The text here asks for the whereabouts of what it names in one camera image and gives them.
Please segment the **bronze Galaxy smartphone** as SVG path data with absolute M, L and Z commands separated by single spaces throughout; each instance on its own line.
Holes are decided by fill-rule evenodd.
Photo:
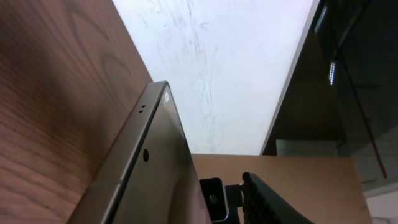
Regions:
M 68 222 L 211 222 L 166 81 L 145 87 Z

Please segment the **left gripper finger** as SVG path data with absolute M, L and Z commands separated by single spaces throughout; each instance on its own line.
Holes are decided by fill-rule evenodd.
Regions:
M 242 178 L 244 224 L 313 224 L 256 174 Z

